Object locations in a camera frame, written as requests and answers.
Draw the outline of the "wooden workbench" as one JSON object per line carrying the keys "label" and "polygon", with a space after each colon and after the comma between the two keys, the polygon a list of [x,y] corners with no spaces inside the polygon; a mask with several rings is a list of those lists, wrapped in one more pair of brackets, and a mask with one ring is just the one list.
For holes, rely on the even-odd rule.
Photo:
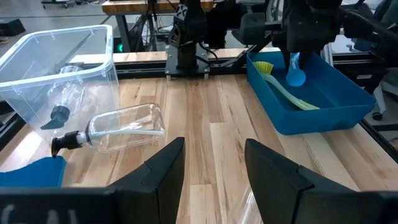
{"label": "wooden workbench", "polygon": [[[171,13],[176,10],[179,3],[180,0],[157,0],[154,9],[156,13]],[[145,14],[147,10],[152,12],[149,0],[106,1],[101,8],[107,15]]]}

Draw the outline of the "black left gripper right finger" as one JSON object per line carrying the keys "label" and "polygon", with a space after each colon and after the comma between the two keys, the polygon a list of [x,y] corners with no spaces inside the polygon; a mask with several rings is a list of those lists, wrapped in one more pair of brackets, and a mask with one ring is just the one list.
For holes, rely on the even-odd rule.
{"label": "black left gripper right finger", "polygon": [[255,139],[244,158],[264,224],[398,224],[398,191],[351,190]]}

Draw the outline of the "blue dish brush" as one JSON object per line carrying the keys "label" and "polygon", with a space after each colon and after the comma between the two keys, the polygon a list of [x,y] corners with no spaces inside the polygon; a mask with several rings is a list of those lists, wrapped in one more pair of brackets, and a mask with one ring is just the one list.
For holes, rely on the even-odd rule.
{"label": "blue dish brush", "polygon": [[302,86],[306,81],[306,74],[300,68],[299,59],[299,53],[290,54],[289,68],[286,75],[286,82],[290,86]]}

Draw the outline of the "green dish brush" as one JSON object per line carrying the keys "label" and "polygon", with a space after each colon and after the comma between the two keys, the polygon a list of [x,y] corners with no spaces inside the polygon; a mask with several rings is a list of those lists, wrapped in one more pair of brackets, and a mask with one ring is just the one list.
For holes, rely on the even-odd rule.
{"label": "green dish brush", "polygon": [[294,95],[289,93],[278,81],[275,77],[271,75],[271,71],[274,68],[274,65],[269,62],[257,61],[253,63],[254,67],[260,73],[261,77],[271,85],[273,85],[277,90],[279,90],[284,97],[286,97],[291,103],[300,108],[301,110],[319,110],[319,107],[307,103],[299,98],[296,98]]}

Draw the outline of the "clear plastic storage bin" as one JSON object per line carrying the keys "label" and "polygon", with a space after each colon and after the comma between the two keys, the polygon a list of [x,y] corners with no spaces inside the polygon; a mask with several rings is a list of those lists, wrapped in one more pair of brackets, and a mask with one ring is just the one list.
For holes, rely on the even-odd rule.
{"label": "clear plastic storage bin", "polygon": [[[48,90],[80,76],[86,96],[63,128],[42,130],[50,120]],[[86,128],[96,114],[119,108],[113,28],[93,25],[34,32],[0,57],[0,97],[47,143]]]}

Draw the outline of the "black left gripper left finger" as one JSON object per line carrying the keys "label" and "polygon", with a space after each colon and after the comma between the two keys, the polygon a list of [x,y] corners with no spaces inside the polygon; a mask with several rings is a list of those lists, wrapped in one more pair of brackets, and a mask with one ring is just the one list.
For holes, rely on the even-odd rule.
{"label": "black left gripper left finger", "polygon": [[184,174],[178,137],[107,187],[0,188],[0,224],[175,224]]}

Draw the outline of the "blue plastic tray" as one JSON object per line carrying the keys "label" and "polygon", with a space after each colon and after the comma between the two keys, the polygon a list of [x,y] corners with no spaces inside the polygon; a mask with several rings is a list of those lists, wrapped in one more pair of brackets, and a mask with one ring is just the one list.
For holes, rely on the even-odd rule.
{"label": "blue plastic tray", "polygon": [[[254,62],[273,64],[271,75],[295,97],[317,106],[304,111],[293,105],[275,86],[265,81]],[[313,54],[304,69],[302,86],[287,84],[281,52],[251,53],[246,57],[247,79],[269,119],[284,135],[319,133],[353,128],[376,105],[374,97],[337,69]]]}

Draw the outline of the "blue wavy kitchen sponge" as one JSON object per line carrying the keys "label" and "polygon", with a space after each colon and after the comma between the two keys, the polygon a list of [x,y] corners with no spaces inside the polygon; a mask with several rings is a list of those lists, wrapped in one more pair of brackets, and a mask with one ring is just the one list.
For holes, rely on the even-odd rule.
{"label": "blue wavy kitchen sponge", "polygon": [[0,172],[0,187],[60,187],[66,164],[62,156],[45,157],[23,168]]}

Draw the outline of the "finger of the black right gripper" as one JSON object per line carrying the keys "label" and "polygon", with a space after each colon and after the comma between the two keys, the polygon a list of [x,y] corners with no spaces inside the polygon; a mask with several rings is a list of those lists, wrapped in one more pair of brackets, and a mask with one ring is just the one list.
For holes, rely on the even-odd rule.
{"label": "finger of the black right gripper", "polygon": [[283,55],[283,58],[284,58],[285,69],[288,70],[289,66],[290,66],[290,52],[287,50],[286,46],[282,46],[280,48],[280,51],[281,51],[281,53]]}
{"label": "finger of the black right gripper", "polygon": [[304,52],[299,52],[299,58],[298,58],[298,65],[300,69],[304,69],[308,60],[313,54],[313,51],[304,51]]}

